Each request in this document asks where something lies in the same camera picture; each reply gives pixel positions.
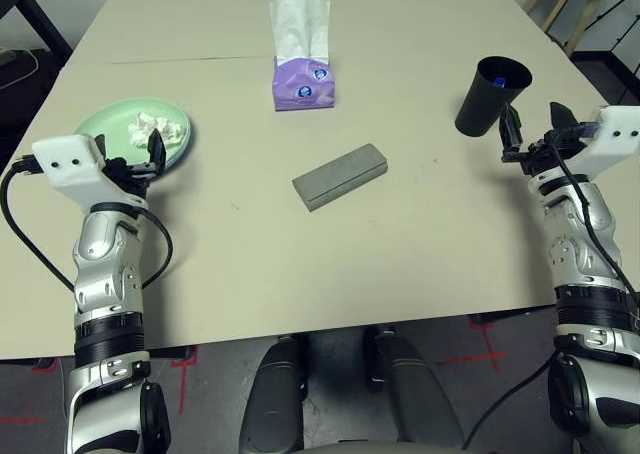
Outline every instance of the black cup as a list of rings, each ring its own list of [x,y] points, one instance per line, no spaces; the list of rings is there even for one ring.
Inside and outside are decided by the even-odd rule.
[[[456,117],[458,130],[480,137],[498,120],[505,104],[511,103],[533,77],[529,69],[508,57],[485,57],[478,63],[467,97]]]

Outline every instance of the table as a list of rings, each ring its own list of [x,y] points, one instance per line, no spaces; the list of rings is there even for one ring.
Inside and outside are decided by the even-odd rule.
[[[491,54],[519,59],[534,74],[515,103],[525,141],[549,128],[549,101],[566,103],[579,119],[604,101],[512,0],[336,1],[330,38],[337,105],[284,113],[273,110],[272,58],[259,54],[266,45],[243,45],[241,36],[167,48],[185,60],[161,59],[168,54],[157,46],[146,62],[137,62],[138,48],[102,59],[94,51],[93,59],[98,28],[121,16],[121,1],[109,0],[18,152],[72,132],[94,110],[127,97],[170,99],[189,114],[193,149],[149,194],[176,253],[167,275],[145,292],[148,347],[553,301],[541,213],[526,179],[517,166],[501,165],[495,128],[467,138],[453,119],[477,60]],[[266,0],[241,4],[264,10],[255,23],[268,25]],[[122,27],[123,39],[135,19]],[[211,29],[251,25],[231,14],[224,19],[211,20]],[[216,58],[218,49],[236,56]],[[196,59],[207,50],[207,59]],[[309,213],[291,180],[367,142],[387,156],[389,172]],[[636,159],[603,174],[599,185],[618,220],[624,265],[637,266],[640,203],[637,189],[620,189],[629,185],[623,179],[638,179]],[[73,276],[79,209],[42,176],[16,180],[11,202],[18,222]],[[0,243],[4,288],[12,293],[4,297],[0,357],[70,354],[71,294],[4,225]],[[151,229],[147,246],[149,272],[163,255]],[[637,271],[627,270],[638,283]]]

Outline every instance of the purple tissue box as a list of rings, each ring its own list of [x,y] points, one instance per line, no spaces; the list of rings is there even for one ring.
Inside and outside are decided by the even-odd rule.
[[[276,111],[318,109],[336,103],[336,82],[329,65],[312,59],[276,65],[272,90]]]

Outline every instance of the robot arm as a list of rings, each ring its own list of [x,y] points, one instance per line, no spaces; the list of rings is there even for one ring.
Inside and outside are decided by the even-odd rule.
[[[144,349],[140,256],[148,181],[165,152],[159,134],[151,159],[127,166],[105,160],[104,142],[73,135],[38,141],[35,158],[51,183],[86,213],[73,250],[75,369],[69,377],[67,454],[106,450],[164,453],[171,441],[162,390],[149,382]]]
[[[607,107],[595,124],[578,124],[564,106],[551,108],[554,129],[526,153],[519,152],[515,110],[505,110],[500,123],[503,161],[520,163],[544,209],[557,296],[554,342],[560,352],[549,370],[551,415],[590,454],[631,454],[640,439],[640,336],[630,316],[635,293],[628,292],[601,250],[619,264],[615,220],[591,181],[640,151],[640,109]],[[588,203],[588,219],[558,157]]]

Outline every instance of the black wire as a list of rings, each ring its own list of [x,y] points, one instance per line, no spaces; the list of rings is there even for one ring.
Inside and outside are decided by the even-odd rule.
[[[538,377],[540,377],[540,375],[547,370],[547,368],[549,367],[549,364],[551,364],[551,361],[553,361],[553,359],[558,355],[558,351],[553,351],[553,354],[551,354],[551,356],[549,357],[549,359],[547,359],[545,361],[544,364],[542,364],[537,370],[536,372],[534,372],[533,374],[531,374],[529,377],[527,377],[524,381],[519,382],[518,384],[516,384],[515,386],[513,386],[511,389],[509,389],[507,392],[505,392],[502,396],[500,396],[500,398],[498,398],[498,400],[496,402],[494,402],[493,404],[491,404],[491,406],[489,407],[489,409],[487,409],[484,414],[480,417],[480,419],[478,419],[478,421],[476,422],[476,424],[473,426],[473,429],[471,429],[471,432],[469,433],[469,435],[467,436],[467,439],[464,441],[464,444],[462,445],[462,449],[463,450],[467,450],[469,448],[469,445],[471,444],[471,441],[473,441],[473,438],[475,437],[475,435],[478,433],[478,430],[480,429],[480,427],[482,427],[482,424],[484,424],[484,422],[489,418],[489,416],[491,414],[493,414],[493,412],[502,405],[502,403],[504,403],[504,401],[506,401],[507,399],[509,399],[513,394],[515,394],[516,392],[518,392],[520,389],[522,389],[523,387],[527,386],[528,384],[532,383],[533,381],[535,381]]]
[[[153,281],[155,281],[158,277],[160,277],[162,273],[165,271],[165,269],[167,268],[167,266],[169,265],[169,263],[171,262],[171,257],[173,257],[173,241],[171,240],[171,234],[169,234],[169,231],[167,230],[167,228],[164,227],[164,224],[162,224],[160,219],[158,219],[153,213],[151,213],[146,209],[143,209],[142,207],[137,207],[137,206],[132,206],[132,207],[134,212],[137,212],[138,214],[143,215],[149,221],[151,221],[153,225],[155,225],[158,228],[158,230],[162,233],[162,235],[164,236],[164,240],[167,243],[167,254],[164,257],[164,262],[162,263],[160,268],[149,279],[147,279],[142,283],[142,288],[144,289]]]
[[[64,284],[67,289],[73,292],[73,283],[69,281],[69,279],[67,279],[55,265],[53,265],[53,263],[47,258],[47,256],[42,253],[42,251],[40,251],[40,249],[38,249],[38,247],[31,241],[31,239],[29,239],[29,237],[22,231],[22,229],[20,229],[16,221],[13,219],[8,202],[9,184],[11,183],[15,175],[19,172],[20,171],[18,171],[15,166],[11,166],[7,171],[7,174],[2,179],[2,183],[0,183],[0,208],[2,209],[2,214],[11,230],[15,233],[16,236],[18,236],[18,238],[24,243],[24,245],[29,248],[29,250],[38,258],[38,260],[42,264],[44,264],[44,266],[51,272],[51,274],[56,277],[56,279]],[[130,206],[130,208],[136,214],[144,216],[151,223],[153,223],[162,233],[167,243],[167,254],[165,255],[164,262],[162,263],[160,268],[151,277],[149,277],[149,279],[142,283],[142,287],[145,288],[153,281],[158,279],[158,277],[162,275],[162,273],[166,270],[167,266],[171,262],[171,257],[173,256],[173,241],[171,240],[171,235],[169,234],[167,228],[164,227],[160,219],[158,219],[154,214],[138,206]]]
[[[36,256],[47,269],[49,269],[49,272],[51,272],[51,274],[53,274],[56,279],[64,284],[67,289],[73,292],[73,283],[69,279],[67,279],[64,274],[62,274],[62,272],[60,272],[60,270],[58,270],[58,268],[54,266],[49,259],[47,259],[47,256],[45,256],[33,242],[31,242],[31,239],[29,239],[29,237],[22,231],[22,229],[20,229],[20,226],[16,224],[16,221],[11,215],[8,202],[9,184],[16,174],[18,174],[18,171],[14,166],[11,166],[9,168],[9,171],[7,172],[7,175],[4,176],[4,179],[2,179],[2,183],[0,184],[0,208],[2,208],[2,214],[7,221],[7,224],[9,224],[11,230],[15,233],[16,236],[18,236],[18,239],[20,239],[24,243],[24,245],[29,248],[33,255]]]
[[[559,137],[560,136],[556,136],[551,142],[551,150],[556,160],[558,161],[558,164],[560,165],[560,169],[562,169],[562,172],[571,183],[571,186],[573,187],[573,189],[576,191],[576,195],[578,196],[578,199],[580,199],[580,204],[582,207],[582,216],[584,217],[584,225],[587,229],[587,233],[589,234],[589,238],[591,239],[591,242],[593,242],[593,245],[596,246],[596,249],[598,250],[600,255],[607,261],[607,263],[611,266],[611,269],[614,270],[614,272],[617,274],[620,281],[624,284],[624,287],[629,292],[629,296],[631,297],[633,302],[636,304],[638,308],[640,308],[640,299],[638,299],[636,291],[631,285],[631,282],[629,282],[629,279],[627,279],[627,276],[625,276],[620,266],[618,266],[618,263],[609,255],[607,250],[600,243],[600,239],[598,239],[598,236],[596,235],[596,232],[593,229],[593,225],[591,224],[591,215],[589,213],[589,200],[584,195],[584,192],[582,192],[582,188],[580,188],[580,184],[576,180],[573,173],[569,170],[569,168],[567,167],[567,164],[564,162],[564,159],[562,159],[562,156],[558,151],[556,142],[558,141]]]

